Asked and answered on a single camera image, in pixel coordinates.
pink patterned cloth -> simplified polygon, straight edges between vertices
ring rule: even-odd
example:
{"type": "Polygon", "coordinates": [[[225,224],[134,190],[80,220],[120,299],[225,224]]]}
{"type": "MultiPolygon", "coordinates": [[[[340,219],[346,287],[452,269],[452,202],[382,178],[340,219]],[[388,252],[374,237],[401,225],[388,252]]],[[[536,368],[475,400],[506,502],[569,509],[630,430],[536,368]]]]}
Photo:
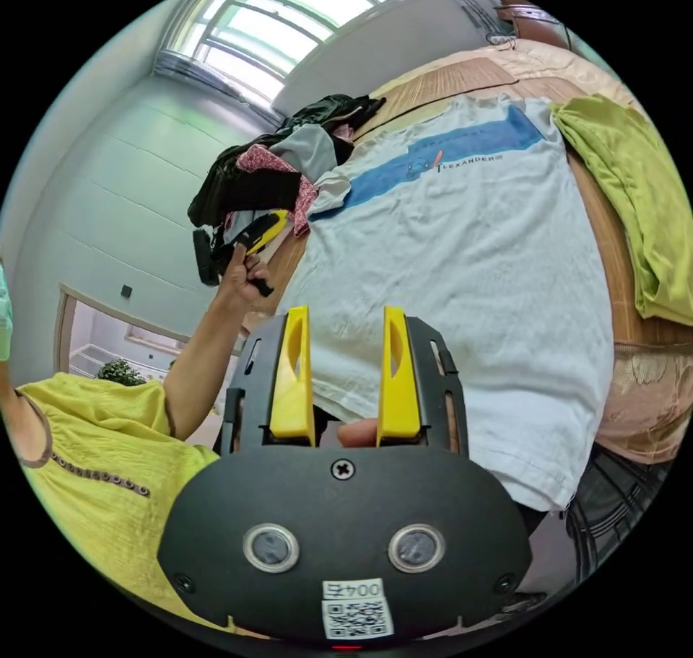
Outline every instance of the pink patterned cloth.
{"type": "Polygon", "coordinates": [[[351,142],[354,136],[354,130],[348,124],[340,124],[332,132],[332,136],[336,136],[338,139],[344,139],[345,141],[351,142]]]}
{"type": "MultiPolygon", "coordinates": [[[[244,172],[255,172],[255,170],[276,170],[277,172],[296,172],[291,165],[285,160],[271,153],[265,146],[253,144],[245,153],[240,155],[236,160],[236,166],[244,172]]],[[[315,187],[301,175],[301,181],[298,188],[298,197],[296,198],[296,206],[289,215],[294,221],[294,235],[299,237],[308,229],[308,209],[317,198],[318,192],[315,187]]],[[[233,214],[229,213],[226,216],[226,228],[231,225],[233,214]]]]}

white t-shirt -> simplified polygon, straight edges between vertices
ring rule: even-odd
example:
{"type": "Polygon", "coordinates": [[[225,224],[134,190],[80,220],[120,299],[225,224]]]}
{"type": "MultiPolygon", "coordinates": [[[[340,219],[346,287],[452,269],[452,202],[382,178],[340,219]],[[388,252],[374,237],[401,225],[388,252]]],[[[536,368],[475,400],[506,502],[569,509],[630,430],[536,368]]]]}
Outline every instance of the white t-shirt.
{"type": "Polygon", "coordinates": [[[613,368],[606,277],[543,100],[461,97],[381,133],[318,183],[282,310],[310,308],[315,403],[378,414],[383,308],[440,331],[471,459],[515,501],[564,509],[613,368]]]}

qr code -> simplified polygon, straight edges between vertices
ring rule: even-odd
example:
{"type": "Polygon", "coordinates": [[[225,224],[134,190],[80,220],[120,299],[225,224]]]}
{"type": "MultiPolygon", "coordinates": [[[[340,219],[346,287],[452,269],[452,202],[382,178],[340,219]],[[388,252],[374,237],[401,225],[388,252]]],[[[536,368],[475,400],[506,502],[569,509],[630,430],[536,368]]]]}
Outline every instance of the qr code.
{"type": "Polygon", "coordinates": [[[393,633],[389,609],[383,598],[324,602],[323,617],[330,639],[376,638],[393,633]]]}

woman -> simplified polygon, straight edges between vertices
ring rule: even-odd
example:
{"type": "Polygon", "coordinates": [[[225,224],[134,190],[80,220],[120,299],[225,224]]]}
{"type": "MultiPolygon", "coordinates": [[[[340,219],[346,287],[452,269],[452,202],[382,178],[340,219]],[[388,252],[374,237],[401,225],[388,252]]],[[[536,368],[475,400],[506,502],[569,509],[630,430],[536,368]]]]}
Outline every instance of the woman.
{"type": "MultiPolygon", "coordinates": [[[[214,462],[185,441],[221,390],[243,318],[268,278],[237,246],[216,297],[163,384],[135,387],[58,373],[12,388],[12,308],[0,266],[0,411],[34,491],[72,545],[118,586],[211,627],[180,601],[157,562],[162,528],[184,485],[214,462]]],[[[375,443],[375,420],[342,427],[345,446],[375,443]]]]}

bed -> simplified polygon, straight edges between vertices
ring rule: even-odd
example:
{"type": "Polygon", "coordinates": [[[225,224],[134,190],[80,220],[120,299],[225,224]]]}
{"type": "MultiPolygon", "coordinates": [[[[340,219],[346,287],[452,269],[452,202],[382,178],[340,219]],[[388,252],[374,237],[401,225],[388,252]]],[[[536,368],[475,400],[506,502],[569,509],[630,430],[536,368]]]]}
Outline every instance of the bed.
{"type": "MultiPolygon", "coordinates": [[[[410,71],[376,89],[383,109],[354,136],[358,146],[382,132],[404,129],[440,114],[461,95],[547,97],[564,102],[601,93],[644,110],[628,89],[575,54],[531,40],[461,52],[410,71]]],[[[693,405],[693,328],[662,319],[643,320],[634,306],[634,284],[622,226],[582,161],[568,151],[570,169],[592,227],[606,274],[614,338],[611,388],[596,441],[645,464],[673,459],[693,405]]],[[[275,293],[246,319],[252,330],[276,312],[310,235],[287,238],[269,262],[275,293]]]]}

